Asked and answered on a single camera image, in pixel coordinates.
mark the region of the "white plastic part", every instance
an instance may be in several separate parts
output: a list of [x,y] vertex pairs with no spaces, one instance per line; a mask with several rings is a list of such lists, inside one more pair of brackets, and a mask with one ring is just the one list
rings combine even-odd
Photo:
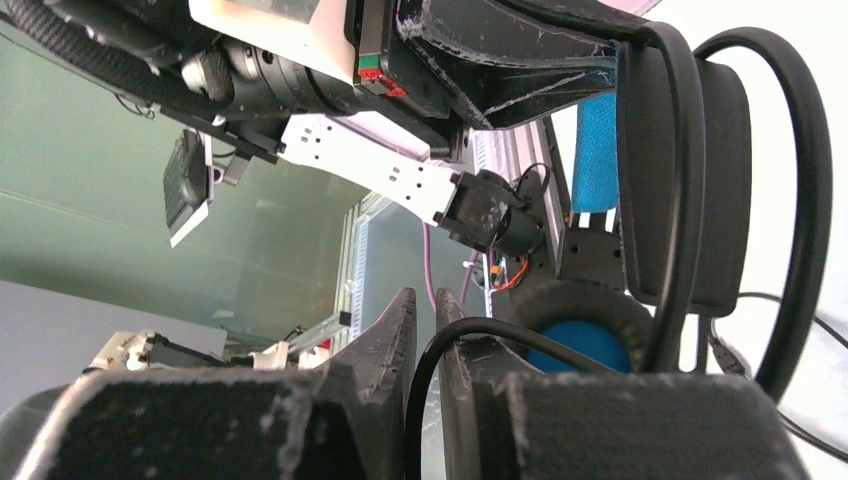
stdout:
[[347,0],[320,0],[308,24],[227,0],[189,0],[191,17],[225,35],[353,84]]
[[288,342],[277,342],[263,352],[251,352],[254,370],[282,370],[289,356]]
[[208,216],[209,216],[209,202],[204,201],[203,203],[200,204],[200,206],[197,208],[197,210],[195,210],[194,213],[191,214],[188,221],[185,222],[184,224],[182,224],[182,226],[173,235],[171,235],[171,239],[170,239],[171,248],[176,247],[177,244],[182,242],[183,239],[189,233],[191,233],[191,231],[194,230],[195,227],[200,225],[200,222],[206,220],[206,217],[208,217]]
[[100,370],[146,370],[150,367],[147,353],[152,331],[116,332],[97,352],[89,367]]
[[600,0],[601,3],[635,15],[644,15],[661,0]]
[[297,359],[298,370],[311,370],[330,359],[330,351],[326,348],[312,347],[300,352]]
[[407,158],[323,115],[295,115],[282,138],[280,157],[368,188],[436,226],[456,186],[454,171]]
[[361,112],[335,121],[371,141],[415,160],[430,158],[430,145],[377,112]]

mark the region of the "white metal bracket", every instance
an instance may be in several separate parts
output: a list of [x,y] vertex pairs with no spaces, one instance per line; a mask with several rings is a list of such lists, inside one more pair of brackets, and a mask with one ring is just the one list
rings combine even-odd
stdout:
[[405,157],[324,115],[295,115],[283,133],[283,160],[368,188],[435,226],[456,191],[449,167]]

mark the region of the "black cylindrical motor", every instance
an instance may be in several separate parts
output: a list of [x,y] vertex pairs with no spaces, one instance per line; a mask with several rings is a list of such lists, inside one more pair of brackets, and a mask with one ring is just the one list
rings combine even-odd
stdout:
[[231,120],[296,113],[345,116],[369,108],[341,80],[252,45],[227,41],[236,97],[222,115]]

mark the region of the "black cable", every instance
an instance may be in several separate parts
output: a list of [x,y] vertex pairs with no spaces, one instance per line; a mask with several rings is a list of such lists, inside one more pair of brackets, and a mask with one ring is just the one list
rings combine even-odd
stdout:
[[830,455],[831,457],[848,463],[848,452],[846,452],[845,450],[837,448],[825,442],[821,438],[813,435],[812,433],[795,423],[791,418],[787,417],[782,413],[780,414],[780,419],[783,420],[783,424],[786,429],[792,432],[796,437],[818,448],[819,450]]
[[300,325],[295,325],[291,332],[286,335],[286,338],[283,339],[284,342],[288,342],[289,339],[294,335],[295,337],[303,335],[304,329]]
[[433,378],[439,359],[459,337],[472,333],[495,335],[521,343],[584,372],[619,373],[571,348],[519,325],[485,317],[467,317],[448,324],[436,332],[436,335],[427,344],[412,377],[409,400],[406,404],[403,440],[406,480],[421,479],[421,427],[424,421],[424,406],[430,380]]
[[545,191],[548,189],[548,184],[551,183],[551,166],[546,164],[546,163],[541,163],[541,162],[532,163],[532,164],[530,164],[529,167],[524,169],[524,171],[521,173],[521,176],[518,177],[518,183],[515,184],[515,194],[516,195],[518,195],[519,192],[521,192],[521,185],[524,183],[524,180],[526,178],[528,178],[527,174],[530,173],[530,170],[532,170],[536,167],[545,167],[545,178],[542,180],[542,188],[541,188],[541,191],[542,191],[541,196],[542,197],[545,196]]
[[[81,74],[81,72],[75,71],[75,70],[73,70],[72,68],[70,68],[70,67],[68,67],[68,66],[66,66],[66,65],[63,65],[62,63],[57,62],[57,61],[55,61],[55,60],[51,59],[51,58],[50,58],[50,57],[48,57],[47,55],[44,55],[44,54],[42,54],[41,52],[38,52],[37,50],[34,50],[34,49],[32,49],[32,48],[29,48],[29,47],[27,47],[26,45],[24,45],[24,44],[22,44],[22,43],[19,43],[19,42],[15,41],[13,38],[9,37],[8,35],[6,35],[6,34],[5,34],[5,33],[3,33],[3,32],[0,32],[0,38],[3,38],[4,40],[6,40],[7,42],[11,43],[12,45],[14,45],[14,46],[16,46],[16,47],[18,47],[18,48],[20,48],[20,49],[22,49],[22,50],[25,50],[26,52],[29,52],[29,53],[31,53],[32,55],[35,55],[36,57],[38,57],[38,58],[40,58],[40,59],[42,59],[42,60],[44,60],[44,61],[46,61],[46,62],[49,62],[49,63],[51,63],[51,64],[53,64],[53,65],[55,65],[55,66],[57,66],[57,67],[61,68],[62,70],[66,71],[66,72],[68,72],[68,73],[70,73],[70,74],[73,74],[73,75],[75,75],[75,76],[77,76],[77,77],[80,77],[80,78],[83,78],[83,79],[87,80],[87,81],[88,81],[89,83],[91,83],[92,85],[96,85],[96,86],[98,86],[98,87],[100,87],[100,88],[105,88],[103,85],[101,85],[101,84],[99,84],[99,83],[95,82],[94,80],[91,80],[90,78],[86,77],[85,75]],[[124,107],[124,110],[126,110],[126,111],[128,111],[128,112],[132,113],[133,115],[141,116],[141,117],[144,117],[144,118],[147,118],[147,119],[150,119],[150,120],[153,120],[154,118],[156,118],[156,112],[154,112],[153,110],[146,110],[146,111],[143,111],[143,110],[141,110],[141,107],[139,107],[138,105],[136,105],[136,104],[135,104],[134,102],[132,102],[131,100],[126,99],[126,98],[125,98],[123,95],[121,95],[120,93],[112,92],[112,94],[115,96],[115,98],[116,98],[116,99],[118,100],[118,102],[121,104],[121,106],[122,106],[122,107]],[[130,106],[129,106],[129,105],[127,105],[125,102],[130,102],[130,103],[133,105],[133,107],[130,107]]]
[[[4,0],[18,29],[42,47],[113,89],[181,112],[214,114],[232,103],[232,83],[216,99],[191,91],[178,75],[153,72],[135,55],[101,45],[89,38],[84,28],[65,22],[41,0]],[[223,63],[220,55],[216,63]]]
[[72,74],[74,74],[74,75],[76,75],[76,76],[78,76],[78,77],[80,77],[80,78],[84,78],[85,80],[89,81],[89,82],[90,82],[90,83],[92,83],[93,85],[97,85],[97,86],[98,86],[98,87],[100,87],[100,88],[104,88],[104,87],[103,87],[103,85],[101,85],[101,84],[99,84],[99,83],[95,82],[94,80],[92,80],[92,79],[90,79],[90,78],[86,77],[85,75],[82,75],[80,72],[78,72],[78,71],[76,71],[76,70],[73,70],[72,68],[70,68],[70,67],[68,67],[68,66],[66,66],[66,65],[63,65],[62,63],[57,62],[57,61],[55,61],[55,60],[51,59],[51,58],[50,58],[50,57],[48,57],[47,55],[44,55],[43,53],[40,53],[40,52],[38,52],[37,50],[34,50],[34,49],[32,49],[32,48],[27,47],[26,45],[24,45],[24,44],[22,44],[22,43],[17,42],[16,40],[12,39],[12,37],[9,37],[8,35],[6,35],[6,34],[5,34],[5,33],[3,33],[3,32],[0,32],[0,37],[2,37],[3,39],[5,39],[7,42],[11,43],[12,45],[14,45],[14,46],[16,46],[16,47],[18,47],[18,48],[20,48],[20,49],[26,50],[27,52],[29,52],[29,53],[31,53],[31,54],[33,54],[33,55],[35,55],[36,57],[38,57],[38,58],[40,58],[40,59],[42,59],[42,60],[45,60],[45,61],[47,61],[47,62],[50,62],[50,63],[52,63],[53,65],[55,65],[55,66],[57,66],[57,67],[61,68],[62,70],[66,71],[66,72],[68,72],[68,73],[72,73]]
[[[783,299],[779,296],[763,292],[742,292],[739,294],[738,298],[759,298],[763,300],[771,300],[772,302],[776,303],[783,302]],[[842,334],[837,332],[836,329],[830,326],[829,323],[825,322],[821,317],[815,314],[813,314],[813,322],[815,322],[816,325],[821,327],[822,330],[830,334],[830,336],[833,337],[834,340],[839,342],[839,344],[842,345],[843,348],[848,350],[848,339],[846,339],[844,336],[842,336]]]
[[[738,298],[760,298],[764,300],[771,300],[777,303],[781,302],[781,298],[777,295],[772,295],[770,293],[762,293],[762,292],[744,292],[740,293]],[[710,328],[708,329],[708,335],[710,343],[713,345],[713,354],[716,357],[716,361],[721,367],[722,371],[725,373],[733,373],[733,374],[741,374],[746,378],[751,377],[750,367],[748,366],[748,362],[742,357],[742,354],[739,353],[736,349],[732,348],[731,345],[727,344],[724,339],[717,336],[715,333],[715,319],[701,316],[699,318],[705,318],[710,323]],[[843,347],[848,349],[848,341],[846,341],[845,337],[839,334],[832,326],[830,326],[827,322],[822,320],[818,316],[814,316],[813,320],[821,326],[827,333],[829,333],[837,342],[840,343]],[[789,430],[793,435],[797,436],[801,440],[809,443],[815,448],[823,451],[824,453],[836,458],[837,460],[841,460],[843,462],[848,463],[848,452],[831,445],[830,443],[822,440],[818,436],[812,434],[808,430],[804,429],[800,425],[798,425],[791,418],[787,417],[783,412],[778,412],[780,414],[780,419],[783,421],[784,426],[787,430]]]
[[664,23],[650,22],[636,31],[636,39],[662,52],[674,114],[675,157],[665,278],[642,369],[673,371],[701,248],[706,163],[704,98],[695,58],[679,31]]
[[225,361],[223,361],[219,358],[215,358],[212,355],[207,355],[205,353],[198,352],[197,350],[192,350],[188,347],[184,347],[182,345],[173,343],[170,340],[168,340],[167,337],[164,337],[164,336],[162,336],[158,333],[153,338],[153,342],[159,343],[163,347],[170,348],[172,350],[175,350],[175,351],[180,352],[182,354],[188,355],[190,357],[199,358],[200,360],[203,360],[204,362],[208,363],[209,365],[211,365],[213,367],[226,367],[226,366],[229,365],[227,362],[225,362]]
[[795,133],[798,163],[795,232],[783,302],[756,380],[775,403],[786,392],[815,315],[830,237],[833,166],[824,104],[813,74],[786,40],[759,28],[720,33],[695,50],[707,59],[729,47],[745,47],[771,67],[783,89]]
[[[156,112],[154,112],[153,110],[150,110],[149,108],[142,110],[142,108],[137,103],[135,103],[132,100],[124,97],[123,95],[121,95],[119,93],[115,93],[114,95],[115,95],[115,99],[118,100],[118,103],[120,103],[121,106],[124,107],[124,110],[132,113],[133,115],[136,115],[136,116],[139,116],[139,117],[144,117],[148,120],[153,120],[154,118],[156,118]],[[132,105],[132,107],[127,105],[126,102],[129,102]]]
[[712,318],[707,315],[698,315],[698,346],[693,372],[707,373],[707,358],[710,355],[711,326]]

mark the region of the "white wall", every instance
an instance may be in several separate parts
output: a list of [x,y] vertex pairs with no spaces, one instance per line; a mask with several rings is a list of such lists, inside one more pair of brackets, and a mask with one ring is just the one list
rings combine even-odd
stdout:
[[[848,107],[845,80],[837,72],[844,43],[843,12],[838,0],[805,2],[766,0],[663,0],[647,14],[652,20],[677,27],[692,48],[722,30],[757,26],[789,40],[812,70],[827,110],[834,159],[833,226],[819,308],[834,327],[848,334]],[[795,212],[795,156],[786,102],[769,67],[756,54],[742,49],[712,58],[736,70],[748,92],[754,147],[751,232],[742,290],[780,294],[792,240]],[[556,117],[563,158],[573,159],[569,133],[576,128],[575,112]],[[719,332],[756,366],[762,359],[777,306],[742,300],[736,312],[721,320]],[[684,355],[692,355],[692,349]],[[813,327],[801,364],[781,408],[805,427],[830,434],[848,447],[848,352]],[[796,442],[815,478],[848,478],[848,466]]]
[[115,332],[144,329],[215,355],[226,340],[221,329],[0,281],[0,415],[73,382]]

